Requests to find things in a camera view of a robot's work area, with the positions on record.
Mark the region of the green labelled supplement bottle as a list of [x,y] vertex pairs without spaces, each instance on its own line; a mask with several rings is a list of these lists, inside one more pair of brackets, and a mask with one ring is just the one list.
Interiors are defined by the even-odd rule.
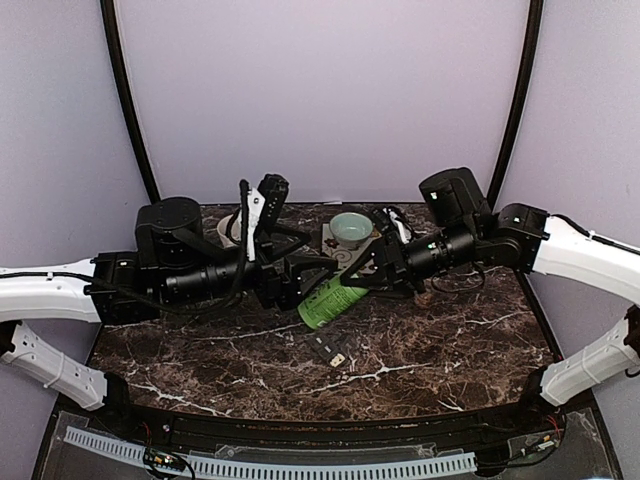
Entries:
[[312,330],[329,324],[369,293],[362,287],[345,286],[339,275],[314,289],[297,307],[302,321]]

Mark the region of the clear pill bottle green label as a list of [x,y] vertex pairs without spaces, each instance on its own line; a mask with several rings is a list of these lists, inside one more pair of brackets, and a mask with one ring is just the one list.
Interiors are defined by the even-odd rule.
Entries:
[[415,296],[414,301],[420,308],[427,308],[433,301],[433,295],[430,293],[419,294]]

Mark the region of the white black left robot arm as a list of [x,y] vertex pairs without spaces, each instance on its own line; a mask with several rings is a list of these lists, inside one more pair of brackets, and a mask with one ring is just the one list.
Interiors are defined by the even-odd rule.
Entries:
[[173,197],[142,207],[134,251],[102,253],[71,264],[1,271],[1,361],[86,411],[101,413],[120,436],[141,427],[127,382],[81,364],[37,335],[30,320],[101,325],[155,320],[162,313],[203,315],[245,291],[261,305],[296,308],[337,263],[304,256],[309,234],[278,223],[281,207],[250,207],[248,239],[223,249],[206,240],[200,205]]

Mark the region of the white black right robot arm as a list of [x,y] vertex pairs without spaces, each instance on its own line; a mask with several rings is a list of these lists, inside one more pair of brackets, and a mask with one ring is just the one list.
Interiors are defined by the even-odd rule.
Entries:
[[341,274],[343,286],[421,290],[427,279],[476,264],[575,280],[631,303],[602,337],[529,376],[520,404],[510,413],[517,432],[534,432],[549,411],[639,365],[638,248],[521,203],[493,212],[467,167],[438,172],[419,189],[439,232],[407,240],[401,228],[385,226],[381,237]]

